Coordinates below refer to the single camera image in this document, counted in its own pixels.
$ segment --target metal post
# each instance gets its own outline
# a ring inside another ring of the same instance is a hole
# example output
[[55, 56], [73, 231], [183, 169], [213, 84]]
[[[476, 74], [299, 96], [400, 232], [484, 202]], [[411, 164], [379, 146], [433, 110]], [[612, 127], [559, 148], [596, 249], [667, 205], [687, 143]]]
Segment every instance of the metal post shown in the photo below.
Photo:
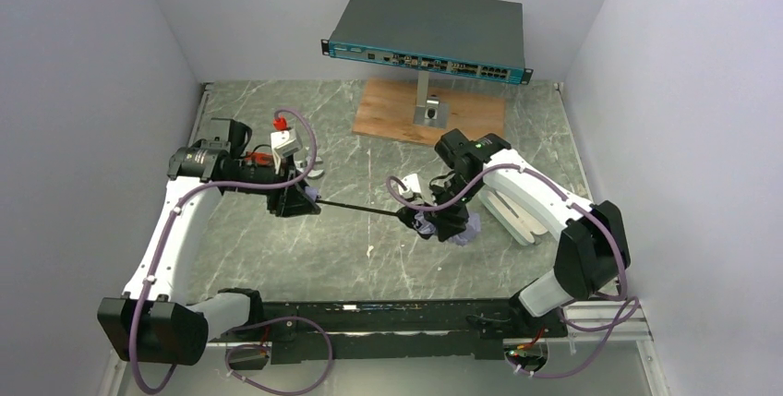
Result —
[[446, 128], [449, 121], [449, 104], [441, 102], [438, 96], [429, 96], [429, 72], [419, 70], [416, 86], [416, 112], [414, 124]]
[[419, 70], [418, 85], [416, 86], [416, 106], [427, 106], [427, 91], [429, 90], [429, 72]]

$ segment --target marble surface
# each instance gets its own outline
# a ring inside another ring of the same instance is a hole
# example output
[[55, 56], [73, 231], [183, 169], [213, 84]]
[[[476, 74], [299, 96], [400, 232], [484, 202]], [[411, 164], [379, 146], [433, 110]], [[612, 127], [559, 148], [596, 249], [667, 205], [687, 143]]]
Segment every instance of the marble surface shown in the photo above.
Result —
[[[431, 147], [351, 132], [364, 84], [216, 82], [200, 123], [212, 117], [240, 120], [254, 129], [252, 148], [269, 141], [275, 108], [296, 108], [313, 124], [324, 159], [326, 174], [310, 184], [329, 200], [397, 210], [384, 186], [388, 175], [420, 173], [428, 180], [448, 170]], [[587, 195], [551, 82], [524, 87], [455, 79], [431, 84], [503, 96], [505, 138], [540, 171]], [[237, 193], [223, 197], [194, 262], [191, 302], [224, 287], [257, 289], [268, 301], [507, 297], [550, 269], [557, 248], [550, 234], [534, 246], [518, 245], [478, 199], [469, 209], [481, 215], [482, 233], [467, 246], [425, 241], [390, 216], [330, 206], [323, 206], [319, 216], [274, 218], [264, 201]]]

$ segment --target red connector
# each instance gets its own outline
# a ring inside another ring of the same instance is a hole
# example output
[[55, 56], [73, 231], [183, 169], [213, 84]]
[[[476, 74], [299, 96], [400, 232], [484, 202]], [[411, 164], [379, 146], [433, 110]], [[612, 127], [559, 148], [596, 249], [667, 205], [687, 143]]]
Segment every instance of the red connector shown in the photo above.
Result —
[[288, 129], [288, 123], [285, 122], [285, 118], [275, 117], [273, 121], [271, 121], [271, 124], [274, 126], [274, 129], [277, 131], [284, 131]]

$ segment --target wooden board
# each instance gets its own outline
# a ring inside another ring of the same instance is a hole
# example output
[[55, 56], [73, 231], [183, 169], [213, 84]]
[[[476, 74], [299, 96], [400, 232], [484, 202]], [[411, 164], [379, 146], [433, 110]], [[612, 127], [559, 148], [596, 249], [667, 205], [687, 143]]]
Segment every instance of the wooden board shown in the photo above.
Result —
[[447, 131], [459, 128], [471, 140], [487, 133], [503, 137], [506, 102], [503, 98], [430, 87], [441, 102], [449, 104], [446, 128], [414, 124], [416, 84], [397, 80], [370, 79], [359, 103], [354, 133], [435, 145]]

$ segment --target cable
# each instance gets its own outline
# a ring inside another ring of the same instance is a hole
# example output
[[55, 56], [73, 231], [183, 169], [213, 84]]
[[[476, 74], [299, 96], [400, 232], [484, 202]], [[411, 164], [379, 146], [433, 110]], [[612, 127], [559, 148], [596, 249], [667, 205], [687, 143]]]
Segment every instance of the cable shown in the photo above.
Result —
[[516, 347], [517, 350], [527, 350], [528, 348], [531, 348], [533, 345], [536, 345], [536, 342], [538, 342], [538, 340], [541, 339], [541, 336], [544, 335], [544, 331], [545, 330], [546, 329], [544, 329], [542, 327], [541, 330], [539, 330], [538, 333], [536, 333], [536, 337], [533, 338], [532, 341], [530, 341], [528, 343], [521, 343], [521, 344], [517, 345], [517, 347]]
[[169, 217], [166, 220], [165, 224], [163, 225], [163, 229], [161, 230], [161, 237], [160, 239], [158, 239], [158, 244], [155, 247], [155, 251], [152, 254], [150, 267], [147, 269], [147, 277], [144, 279], [143, 284], [141, 286], [141, 293], [139, 294], [139, 300], [136, 302], [136, 307], [133, 310], [133, 318], [131, 319], [131, 323], [130, 323], [130, 336], [128, 340], [128, 355], [130, 356], [129, 357], [130, 368], [133, 373], [133, 379], [136, 380], [136, 384], [139, 386], [141, 391], [144, 391], [147, 394], [157, 394], [161, 392], [161, 390], [163, 390], [163, 388], [169, 382], [169, 379], [173, 375], [174, 370], [176, 368], [176, 365], [172, 365], [171, 368], [169, 368], [168, 372], [166, 373], [166, 376], [163, 378], [161, 384], [155, 388], [150, 387], [149, 385], [147, 385], [146, 382], [144, 382], [144, 377], [141, 376], [141, 371], [139, 370], [138, 343], [139, 343], [139, 322], [141, 321], [141, 311], [144, 307], [144, 303], [147, 302], [147, 299], [150, 297], [150, 289], [155, 281], [154, 279], [155, 272], [158, 270], [158, 264], [161, 262], [161, 257], [163, 256], [163, 249], [166, 246], [166, 241], [168, 240], [169, 234], [172, 231], [172, 227], [174, 226], [176, 217], [179, 216], [178, 213], [181, 212], [182, 208], [185, 206], [185, 204], [187, 204], [187, 202], [191, 198], [193, 198], [199, 192], [206, 190], [207, 188], [231, 187], [231, 188], [247, 188], [253, 190], [274, 190], [277, 188], [287, 188], [289, 186], [293, 186], [301, 182], [302, 180], [304, 180], [305, 177], [307, 177], [307, 174], [310, 173], [313, 170], [313, 167], [315, 166], [316, 155], [318, 154], [318, 143], [316, 141], [316, 135], [313, 132], [310, 123], [307, 121], [307, 119], [304, 118], [304, 116], [302, 116], [302, 114], [290, 108], [279, 108], [277, 111], [274, 112], [274, 117], [275, 118], [280, 117], [281, 113], [292, 114], [296, 119], [298, 119], [299, 122], [302, 123], [302, 126], [305, 128], [305, 130], [307, 131], [307, 135], [310, 138], [310, 147], [312, 147], [313, 150], [313, 157], [310, 158], [309, 162], [307, 163], [307, 166], [305, 167], [305, 170], [302, 173], [300, 173], [299, 176], [295, 177], [294, 179], [290, 179], [288, 181], [277, 183], [277, 184], [250, 184], [246, 182], [236, 182], [236, 181], [209, 182], [207, 184], [202, 184], [188, 191], [183, 197], [181, 197], [176, 202], [174, 208], [169, 212]]
[[251, 151], [251, 153], [255, 153], [256, 150], [260, 149], [261, 147], [269, 147], [271, 149], [271, 145], [269, 144], [258, 144], [255, 148], [253, 148], [253, 151]]
[[397, 184], [398, 186], [406, 187], [406, 185], [403, 183], [403, 181], [400, 180], [397, 176], [389, 176], [386, 178], [386, 189], [389, 191], [389, 194], [397, 200], [397, 202], [405, 205], [407, 208], [416, 210], [416, 211], [441, 211], [448, 209], [450, 206], [456, 204], [457, 202], [462, 199], [468, 191], [470, 191], [471, 188], [473, 188], [478, 182], [481, 181], [481, 179], [486, 176], [487, 174], [490, 174], [496, 170], [502, 170], [502, 169], [509, 169], [509, 170], [515, 170], [520, 173], [530, 174], [534, 178], [538, 179], [539, 181], [546, 184], [549, 188], [552, 189], [552, 191], [555, 192], [555, 194], [558, 195], [559, 198], [561, 198], [563, 201], [565, 201], [568, 197], [565, 193], [555, 184], [552, 182], [548, 177], [544, 176], [543, 174], [537, 172], [536, 170], [532, 170], [530, 168], [522, 168], [519, 165], [515, 163], [499, 163], [497, 165], [492, 165], [488, 168], [485, 168], [481, 173], [477, 174], [476, 177], [470, 180], [470, 182], [467, 183], [467, 185], [456, 194], [453, 198], [450, 200], [439, 204], [435, 206], [425, 206], [425, 205], [416, 205], [413, 202], [409, 202], [405, 200], [398, 192], [397, 190], [392, 186], [392, 184]]
[[462, 189], [459, 193], [457, 193], [456, 196], [451, 198], [450, 200], [447, 200], [446, 202], [435, 205], [435, 206], [425, 206], [425, 205], [416, 205], [413, 202], [408, 202], [400, 196], [399, 193], [397, 193], [397, 190], [392, 186], [392, 183], [397, 184], [398, 186], [406, 187], [406, 185], [401, 181], [397, 176], [389, 176], [386, 178], [386, 189], [389, 190], [389, 194], [393, 198], [397, 200], [397, 202], [405, 205], [409, 209], [413, 209], [416, 211], [441, 211], [448, 209], [450, 206], [456, 204], [459, 202], [460, 199], [463, 198], [464, 195], [467, 194], [468, 191], [470, 191], [471, 188], [473, 188], [476, 184], [478, 184], [479, 181], [481, 181], [481, 178], [486, 176], [487, 174], [490, 174], [494, 172], [495, 170], [501, 170], [501, 169], [513, 169], [513, 170], [520, 170], [519, 165], [515, 165], [513, 163], [499, 163], [498, 165], [492, 165], [491, 167], [485, 168], [484, 171], [477, 174], [476, 177], [471, 179], [470, 182], [467, 183], [467, 186]]
[[[395, 198], [398, 202], [400, 202], [401, 204], [405, 205], [406, 207], [408, 207], [410, 209], [418, 210], [418, 211], [440, 211], [440, 210], [447, 209], [450, 206], [452, 206], [455, 203], [457, 203], [457, 201], [462, 199], [462, 197], [464, 197], [464, 195], [466, 195], [467, 192], [470, 191], [470, 189], [473, 188], [473, 186], [475, 186], [484, 176], [486, 176], [487, 174], [489, 174], [489, 173], [491, 173], [491, 172], [493, 172], [495, 170], [499, 170], [499, 169], [513, 169], [513, 170], [519, 171], [520, 173], [530, 174], [534, 178], [536, 178], [539, 181], [543, 182], [552, 191], [554, 191], [555, 194], [558, 195], [558, 197], [563, 202], [566, 202], [568, 200], [568, 196], [565, 194], [565, 192], [563, 192], [557, 186], [557, 184], [555, 184], [548, 177], [546, 177], [543, 174], [541, 174], [541, 173], [539, 173], [539, 172], [537, 172], [535, 170], [532, 170], [530, 168], [522, 169], [519, 165], [516, 165], [516, 164], [513, 164], [513, 163], [500, 163], [500, 164], [492, 165], [492, 166], [484, 169], [481, 173], [477, 174], [476, 177], [471, 179], [471, 181], [467, 184], [467, 186], [465, 186], [465, 188], [463, 188], [462, 191], [457, 193], [457, 195], [454, 198], [452, 198], [451, 200], [449, 200], [449, 201], [447, 201], [447, 202], [445, 202], [445, 203], [443, 203], [441, 205], [435, 206], [435, 207], [420, 206], [420, 205], [416, 205], [416, 204], [414, 204], [412, 202], [408, 202], [407, 200], [405, 200], [402, 196], [400, 196], [399, 193], [397, 193], [397, 191], [392, 186], [392, 184], [396, 183], [399, 186], [405, 187], [405, 184], [403, 183], [403, 181], [401, 181], [400, 179], [398, 179], [395, 176], [389, 176], [386, 179], [386, 189], [389, 190], [389, 193], [391, 194], [391, 196], [393, 198]], [[575, 369], [573, 369], [573, 370], [571, 370], [569, 372], [559, 373], [559, 374], [556, 374], [556, 375], [538, 375], [538, 374], [527, 372], [526, 370], [522, 370], [523, 372], [527, 373], [528, 376], [535, 377], [535, 378], [567, 378], [567, 377], [573, 376], [573, 375], [581, 372], [582, 370], [584, 370], [585, 368], [590, 366], [590, 364], [593, 363], [593, 361], [596, 359], [598, 354], [606, 346], [608, 337], [611, 334], [611, 332], [614, 330], [614, 328], [617, 327], [622, 322], [624, 322], [624, 321], [628, 320], [629, 318], [631, 318], [633, 313], [635, 313], [636, 310], [638, 310], [639, 307], [640, 307], [639, 298], [638, 297], [634, 296], [631, 299], [628, 299], [628, 280], [627, 280], [626, 275], [625, 275], [625, 263], [622, 261], [622, 254], [620, 253], [620, 248], [617, 246], [617, 241], [615, 241], [614, 236], [608, 230], [606, 225], [604, 225], [603, 222], [601, 222], [597, 217], [593, 216], [589, 211], [583, 209], [582, 207], [580, 207], [576, 203], [572, 202], [571, 204], [567, 204], [566, 207], [569, 207], [569, 208], [571, 208], [573, 210], [576, 210], [577, 212], [582, 214], [588, 221], [590, 221], [593, 225], [595, 225], [598, 228], [598, 231], [600, 231], [604, 235], [604, 237], [607, 239], [607, 241], [609, 243], [609, 247], [611, 248], [612, 256], [614, 257], [615, 262], [617, 263], [618, 278], [620, 280], [620, 289], [619, 289], [618, 295], [610, 295], [610, 294], [604, 294], [604, 293], [600, 293], [600, 292], [596, 293], [596, 295], [599, 296], [599, 297], [602, 297], [604, 299], [607, 299], [609, 301], [615, 301], [615, 302], [625, 301], [625, 302], [623, 302], [622, 306], [620, 306], [620, 309], [618, 310], [617, 315], [615, 315], [614, 319], [612, 319], [612, 321], [609, 324], [601, 326], [601, 327], [589, 328], [589, 329], [586, 328], [586, 327], [580, 327], [580, 326], [574, 324], [573, 322], [571, 322], [570, 320], [568, 320], [565, 317], [565, 315], [562, 312], [562, 309], [559, 309], [560, 319], [566, 325], [568, 325], [569, 327], [572, 327], [575, 330], [580, 330], [580, 331], [601, 331], [601, 330], [606, 330], [607, 334], [604, 336], [604, 338], [598, 344], [596, 349], [590, 354], [590, 356], [588, 356], [587, 359], [581, 365], [579, 365], [578, 367], [576, 367]], [[633, 302], [633, 306], [631, 307], [629, 312], [625, 316], [623, 316], [622, 315], [622, 311], [625, 308], [627, 308], [628, 305], [631, 302]], [[516, 369], [515, 369], [514, 372], [518, 373], [520, 371], [520, 367], [515, 367], [515, 368]]]
[[299, 316], [287, 316], [287, 317], [283, 317], [283, 318], [270, 319], [270, 320], [267, 320], [267, 321], [264, 321], [264, 322], [260, 322], [258, 324], [246, 325], [246, 326], [243, 326], [243, 327], [237, 327], [237, 328], [233, 329], [232, 331], [253, 330], [253, 329], [258, 329], [258, 328], [261, 328], [261, 327], [268, 327], [271, 324], [274, 324], [274, 323], [277, 323], [277, 322], [285, 322], [285, 321], [293, 321], [293, 320], [298, 320], [298, 321], [301, 321], [301, 322], [305, 322], [306, 324], [312, 326], [314, 329], [316, 329], [316, 331], [318, 333], [321, 334], [321, 336], [323, 336], [323, 339], [326, 341], [326, 349], [328, 351], [327, 359], [326, 359], [326, 367], [323, 369], [323, 373], [320, 374], [320, 377], [318, 379], [316, 379], [315, 382], [310, 384], [309, 387], [307, 387], [305, 389], [302, 389], [302, 390], [283, 391], [283, 390], [271, 389], [269, 387], [266, 387], [264, 385], [259, 384], [258, 382], [256, 382], [253, 379], [248, 379], [248, 378], [240, 375], [239, 373], [235, 372], [231, 368], [231, 365], [230, 365], [231, 356], [234, 353], [236, 353], [236, 352], [238, 352], [240, 350], [247, 350], [249, 348], [260, 349], [260, 350], [266, 352], [266, 348], [265, 347], [259, 346], [259, 345], [254, 344], [254, 343], [245, 343], [245, 344], [242, 344], [242, 345], [237, 345], [236, 347], [234, 347], [234, 348], [232, 348], [231, 350], [228, 351], [228, 353], [225, 356], [225, 367], [229, 369], [229, 373], [231, 374], [231, 376], [233, 376], [233, 377], [241, 380], [242, 382], [245, 382], [246, 384], [251, 385], [251, 386], [253, 386], [253, 387], [255, 387], [255, 388], [259, 389], [259, 390], [263, 390], [263, 391], [266, 391], [266, 392], [271, 393], [271, 394], [276, 394], [278, 396], [298, 396], [300, 394], [305, 394], [305, 393], [308, 393], [310, 391], [313, 391], [318, 385], [320, 385], [324, 380], [326, 380], [326, 377], [329, 375], [329, 372], [331, 371], [331, 368], [334, 366], [334, 354], [333, 354], [332, 347], [331, 347], [331, 340], [329, 339], [329, 335], [326, 334], [326, 331], [320, 325], [318, 325], [317, 323], [313, 322], [312, 320], [307, 319], [307, 318], [301, 318]]
[[634, 296], [628, 301], [625, 301], [622, 306], [620, 306], [620, 310], [618, 310], [617, 315], [615, 315], [614, 319], [612, 319], [611, 323], [607, 325], [607, 334], [604, 335], [604, 338], [601, 339], [601, 342], [598, 343], [598, 346], [596, 349], [587, 356], [587, 359], [584, 360], [578, 367], [567, 371], [565, 373], [556, 373], [556, 374], [539, 374], [539, 373], [531, 373], [527, 370], [522, 369], [521, 367], [518, 367], [514, 363], [512, 363], [508, 357], [506, 357], [506, 362], [509, 363], [509, 365], [514, 368], [514, 374], [518, 373], [525, 373], [530, 378], [541, 378], [541, 379], [560, 379], [560, 378], [569, 378], [571, 376], [574, 376], [578, 373], [581, 373], [583, 370], [588, 368], [593, 361], [596, 360], [599, 354], [604, 350], [604, 347], [607, 345], [607, 340], [609, 339], [609, 336], [611, 335], [611, 332], [614, 330], [615, 327], [617, 327], [618, 324], [620, 324], [620, 315], [622, 314], [622, 311], [625, 310], [626, 307], [628, 307], [628, 304], [633, 302], [633, 307], [631, 310], [629, 310], [629, 314], [633, 314], [637, 309], [639, 309], [639, 298]]

